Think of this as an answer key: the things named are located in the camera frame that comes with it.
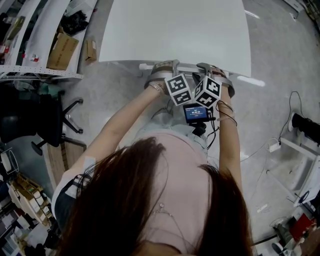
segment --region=woman's right arm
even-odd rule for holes
[[[231,106],[228,88],[222,86],[221,101]],[[225,114],[232,116],[233,111],[221,101],[218,102],[220,118],[226,117]],[[219,169],[220,171],[229,170],[231,175],[242,191],[241,169],[240,169],[240,141],[236,123],[226,118],[220,121],[220,156]]]

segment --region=necklace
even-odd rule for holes
[[[163,202],[160,202],[160,203],[159,203],[159,207],[160,207],[160,209],[154,210],[151,215],[156,215],[156,214],[166,214],[166,215],[169,215],[169,216],[172,218],[172,220],[174,221],[176,227],[178,228],[178,230],[179,230],[179,232],[180,232],[180,234],[181,234],[181,237],[182,237],[182,240],[183,240],[185,249],[186,249],[186,251],[188,251],[188,247],[187,247],[187,244],[186,244],[185,237],[184,237],[184,235],[182,234],[182,231],[181,231],[178,223],[176,222],[175,217],[165,209],[165,204],[164,204]]]

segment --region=electronic device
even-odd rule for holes
[[[208,109],[198,103],[183,105],[183,111],[187,124],[209,122],[211,120]]]

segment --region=person's foot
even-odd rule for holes
[[[289,119],[289,123],[288,123],[289,132],[292,132],[294,130],[294,126],[292,125],[292,119],[294,118],[295,114],[296,114],[296,112],[292,111],[290,119]]]

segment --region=woman's left arm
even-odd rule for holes
[[[158,90],[149,86],[134,100],[121,108],[104,125],[98,136],[71,168],[82,170],[86,157],[95,158],[98,162],[112,154],[141,113],[160,95]]]

